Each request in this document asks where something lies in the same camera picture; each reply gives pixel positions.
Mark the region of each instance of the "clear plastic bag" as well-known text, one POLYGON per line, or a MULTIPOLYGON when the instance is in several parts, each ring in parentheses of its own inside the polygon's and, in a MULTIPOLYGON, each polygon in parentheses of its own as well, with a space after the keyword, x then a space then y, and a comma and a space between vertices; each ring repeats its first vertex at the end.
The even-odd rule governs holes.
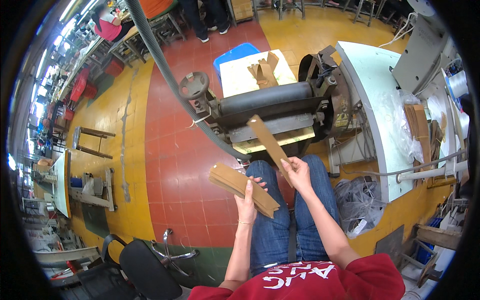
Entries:
POLYGON ((84 188, 82 189, 82 193, 95 196, 95 192, 93 189, 94 181, 93 178, 87 179, 87 183, 85 184, 84 188))
POLYGON ((354 239, 377 226, 386 203, 381 200, 376 178, 360 176, 342 179, 334 188, 340 227, 349 239, 354 239))
POLYGON ((390 126, 390 137, 394 144, 409 163, 413 164, 415 159, 423 163, 421 144, 415 137, 412 137, 403 109, 404 104, 420 104, 420 100, 412 93, 394 90, 391 93, 383 94, 382 103, 385 108, 387 124, 390 126))

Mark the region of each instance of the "red basket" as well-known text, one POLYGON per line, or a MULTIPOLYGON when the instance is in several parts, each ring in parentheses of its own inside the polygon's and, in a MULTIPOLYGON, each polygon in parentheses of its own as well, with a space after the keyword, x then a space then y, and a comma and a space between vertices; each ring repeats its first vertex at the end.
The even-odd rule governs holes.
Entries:
POLYGON ((65 111, 63 112, 63 116, 62 118, 64 118, 65 120, 73 120, 73 115, 75 114, 75 112, 71 109, 68 109, 68 108, 65 108, 65 111))
POLYGON ((95 98, 96 92, 96 86, 94 86, 91 82, 87 82, 82 96, 84 96, 85 98, 93 99, 95 98))
POLYGON ((108 67, 106 67, 103 71, 107 74, 110 74, 114 77, 118 77, 123 72, 123 68, 125 64, 116 57, 112 57, 108 67))

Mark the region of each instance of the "blue plastic crate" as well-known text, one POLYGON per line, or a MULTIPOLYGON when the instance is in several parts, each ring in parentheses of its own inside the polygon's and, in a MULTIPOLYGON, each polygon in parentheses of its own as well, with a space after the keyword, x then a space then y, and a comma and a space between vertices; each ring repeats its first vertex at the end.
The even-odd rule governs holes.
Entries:
POLYGON ((220 82, 220 87, 222 87, 222 78, 220 77, 220 64, 227 61, 238 60, 246 56, 257 54, 257 53, 260 53, 260 51, 257 48, 255 48, 252 44, 243 43, 241 45, 236 46, 229 52, 224 53, 219 57, 217 57, 213 61, 213 67, 215 68, 215 73, 218 78, 218 82, 220 82))
MULTIPOLYGON (((430 227, 439 228, 440 227, 440 222, 442 220, 443 220, 443 218, 435 218, 435 219, 432 220, 432 222, 430 222, 427 225, 430 226, 430 227)), ((422 242, 422 243, 424 243, 425 245, 427 245, 427 247, 429 247, 430 249, 433 250, 434 245, 426 243, 426 242, 422 242)), ((417 259, 417 261, 421 262, 422 264, 426 264, 427 261, 430 259, 430 256, 431 256, 430 253, 428 253, 422 247, 419 247, 419 251, 417 253, 417 258, 416 259, 417 259)))

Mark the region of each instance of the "black office chair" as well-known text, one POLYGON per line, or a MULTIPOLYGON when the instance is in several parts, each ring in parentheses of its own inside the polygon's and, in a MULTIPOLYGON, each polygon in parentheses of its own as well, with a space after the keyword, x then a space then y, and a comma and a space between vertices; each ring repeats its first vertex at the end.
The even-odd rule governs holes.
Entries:
POLYGON ((168 264, 172 264, 175 269, 188 276, 189 274, 182 271, 174 261, 192 258, 199 252, 194 250, 187 254, 171 256, 168 252, 167 243, 167 237, 171 232, 171 229, 167 229, 164 234, 165 254, 155 250, 156 241, 151 241, 152 249, 163 257, 162 261, 158 260, 142 240, 133 240, 127 244, 115 234, 105 237, 101 254, 102 260, 105 263, 115 263, 108 253, 108 245, 116 240, 124 246, 119 257, 120 268, 139 291, 140 296, 147 297, 150 300, 178 298, 182 295, 182 289, 166 267, 168 264))

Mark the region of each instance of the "woman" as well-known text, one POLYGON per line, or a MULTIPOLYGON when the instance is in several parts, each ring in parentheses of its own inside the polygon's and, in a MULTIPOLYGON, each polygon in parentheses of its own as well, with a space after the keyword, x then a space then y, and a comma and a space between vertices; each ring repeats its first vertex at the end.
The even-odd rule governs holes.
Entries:
POLYGON ((128 21, 121 24, 121 20, 108 12, 105 4, 95 7, 92 15, 95 22, 95 33, 110 42, 120 41, 135 24, 128 21))
POLYGON ((195 287, 189 300, 231 299, 400 299, 400 273, 387 254, 360 257, 338 225, 338 212, 325 166, 318 156, 282 161, 295 187, 296 260, 288 261, 290 217, 276 173, 265 161, 247 170, 245 199, 235 196, 239 224, 225 280, 218 288, 195 287), (267 188, 280 207, 274 219, 258 214, 252 182, 267 188))

